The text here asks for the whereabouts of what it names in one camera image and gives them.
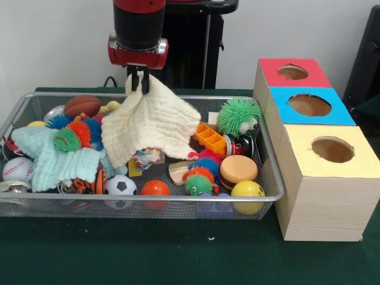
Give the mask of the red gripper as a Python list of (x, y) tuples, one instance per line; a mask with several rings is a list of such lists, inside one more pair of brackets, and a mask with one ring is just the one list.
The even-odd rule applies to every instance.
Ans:
[[(162, 69), (166, 63), (168, 47), (159, 46), (157, 49), (139, 52), (126, 49), (118, 49), (115, 47), (108, 47), (108, 54), (110, 62), (114, 65), (121, 66), (143, 66), (148, 69)], [(143, 95), (148, 94), (149, 87), (149, 70), (143, 71), (141, 80)], [(133, 69), (131, 71), (131, 90), (136, 91), (139, 85), (138, 71)]]

